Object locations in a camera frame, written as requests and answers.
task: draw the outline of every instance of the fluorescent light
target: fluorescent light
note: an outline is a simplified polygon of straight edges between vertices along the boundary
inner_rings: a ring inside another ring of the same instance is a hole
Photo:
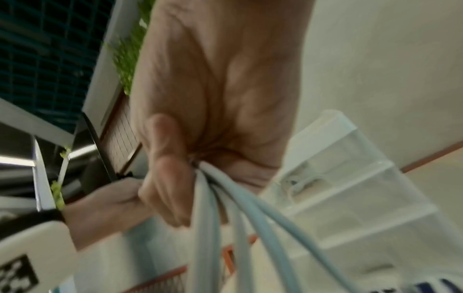
[[[86,153],[90,153],[90,152],[93,152],[96,150],[96,145],[92,144],[92,145],[88,145],[86,147],[83,147],[81,149],[78,149],[78,150],[75,150],[73,152],[71,152],[68,156],[69,160],[70,159],[73,159],[73,158],[77,158],[83,154],[86,154]]]
[[[35,163],[32,160],[25,160],[25,159],[14,158],[14,157],[5,157],[5,156],[0,156],[0,164],[15,165],[15,166],[26,166],[26,167],[34,167],[35,166]]]

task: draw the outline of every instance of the black and white pattern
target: black and white pattern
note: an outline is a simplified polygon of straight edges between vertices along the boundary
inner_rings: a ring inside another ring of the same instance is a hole
[[[38,283],[26,255],[0,266],[0,293],[27,293]]]

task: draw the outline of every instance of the bundle of cables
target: bundle of cables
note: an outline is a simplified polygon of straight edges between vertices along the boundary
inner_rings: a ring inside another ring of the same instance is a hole
[[[347,292],[361,292],[326,258],[318,246],[299,227],[250,191],[236,184],[219,169],[206,162],[200,162],[197,164],[194,189],[191,222],[194,234],[193,255],[188,269],[187,293],[219,292],[221,247],[217,200],[224,206],[233,227],[237,292],[253,293],[255,291],[249,244],[242,214],[249,219],[259,235],[287,293],[302,293],[302,291],[288,256],[265,215],[309,250],[312,256]]]

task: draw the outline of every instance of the finger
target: finger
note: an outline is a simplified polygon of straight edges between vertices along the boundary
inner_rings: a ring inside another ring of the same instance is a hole
[[[187,147],[177,121],[155,114],[145,124],[150,170],[159,197],[182,225],[189,225],[193,206],[194,171],[188,163]]]
[[[171,210],[159,197],[159,193],[157,192],[156,185],[154,183],[154,176],[152,171],[147,173],[142,186],[138,190],[138,197],[145,205],[155,210],[167,224],[174,227],[179,226],[179,223],[175,220]]]

